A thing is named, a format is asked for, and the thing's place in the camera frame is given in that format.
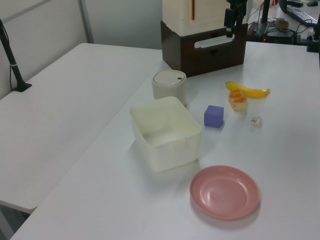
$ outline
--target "pink plate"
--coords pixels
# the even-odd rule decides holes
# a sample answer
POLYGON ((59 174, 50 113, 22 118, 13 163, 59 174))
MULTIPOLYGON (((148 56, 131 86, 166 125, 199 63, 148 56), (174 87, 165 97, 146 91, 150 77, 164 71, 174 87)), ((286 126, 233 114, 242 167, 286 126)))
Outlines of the pink plate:
POLYGON ((191 181, 190 195, 205 213, 224 220, 248 215, 259 202, 255 181, 230 166, 210 166, 199 171, 191 181))

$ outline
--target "purple block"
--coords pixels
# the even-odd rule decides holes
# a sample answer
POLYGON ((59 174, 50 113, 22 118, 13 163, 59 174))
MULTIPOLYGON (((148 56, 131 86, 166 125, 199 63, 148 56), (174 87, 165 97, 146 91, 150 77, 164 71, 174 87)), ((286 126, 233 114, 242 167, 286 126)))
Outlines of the purple block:
POLYGON ((220 128, 224 123, 224 110, 222 106, 209 105, 204 112, 204 125, 214 128, 220 128))

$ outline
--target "plastic bin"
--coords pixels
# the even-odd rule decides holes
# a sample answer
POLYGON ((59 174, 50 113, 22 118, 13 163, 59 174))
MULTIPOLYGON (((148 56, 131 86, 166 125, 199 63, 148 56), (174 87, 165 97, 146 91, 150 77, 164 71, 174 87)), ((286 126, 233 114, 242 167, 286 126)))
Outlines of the plastic bin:
POLYGON ((137 145, 155 172, 198 159, 202 128, 174 96, 130 108, 137 145))
MULTIPOLYGON (((180 37, 224 28, 227 0, 162 0, 162 20, 180 37)), ((245 23, 252 9, 247 2, 245 23)))

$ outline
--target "wooden box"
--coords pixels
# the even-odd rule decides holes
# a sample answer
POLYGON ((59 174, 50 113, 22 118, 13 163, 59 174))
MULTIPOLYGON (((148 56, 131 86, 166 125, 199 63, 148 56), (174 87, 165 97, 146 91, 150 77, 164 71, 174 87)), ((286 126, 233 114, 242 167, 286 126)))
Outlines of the wooden box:
POLYGON ((244 63, 248 24, 234 28, 234 39, 205 48, 195 48, 195 43, 225 36, 226 28, 179 36, 161 21, 162 58, 173 69, 187 77, 213 72, 244 63))

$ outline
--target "white wall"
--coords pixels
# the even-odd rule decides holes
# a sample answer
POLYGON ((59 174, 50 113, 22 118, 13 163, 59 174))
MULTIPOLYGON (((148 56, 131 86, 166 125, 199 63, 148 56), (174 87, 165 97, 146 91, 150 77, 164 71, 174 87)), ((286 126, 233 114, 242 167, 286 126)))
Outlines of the white wall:
MULTIPOLYGON (((78 0, 48 1, 5 22, 4 27, 25 82, 78 44, 87 42, 78 0)), ((0 44, 0 99, 10 92, 9 61, 0 44)))
POLYGON ((162 0, 82 0, 95 44, 161 49, 162 0))

